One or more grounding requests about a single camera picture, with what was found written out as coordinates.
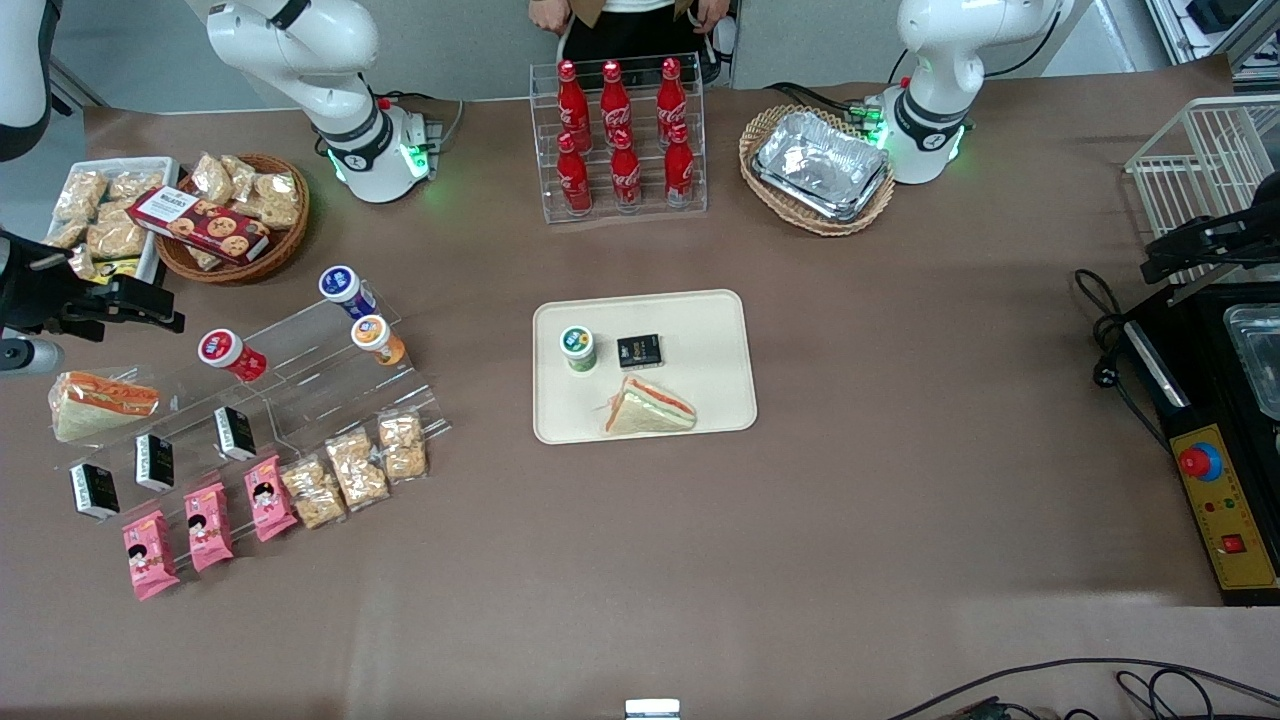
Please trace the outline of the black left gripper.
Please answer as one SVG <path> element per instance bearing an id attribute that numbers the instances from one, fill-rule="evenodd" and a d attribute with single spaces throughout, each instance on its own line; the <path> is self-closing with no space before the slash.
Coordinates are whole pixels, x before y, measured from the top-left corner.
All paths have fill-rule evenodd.
<path id="1" fill-rule="evenodd" d="M 1279 261 L 1279 201 L 1271 200 L 1216 218 L 1185 224 L 1149 243 L 1143 281 L 1157 284 L 1178 273 L 1228 263 L 1258 266 Z"/>

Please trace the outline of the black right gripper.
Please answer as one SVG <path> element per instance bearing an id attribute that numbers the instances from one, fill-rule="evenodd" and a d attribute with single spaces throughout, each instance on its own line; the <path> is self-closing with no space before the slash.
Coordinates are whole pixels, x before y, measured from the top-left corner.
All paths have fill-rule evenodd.
<path id="1" fill-rule="evenodd" d="M 27 334 L 49 332 L 101 341 L 105 324 L 136 323 L 173 334 L 186 332 L 186 316 L 163 316 L 136 307 L 172 307 L 174 295 L 132 275 L 110 279 L 111 302 L 105 288 L 81 278 L 72 265 L 70 250 L 3 233 L 3 327 Z"/>

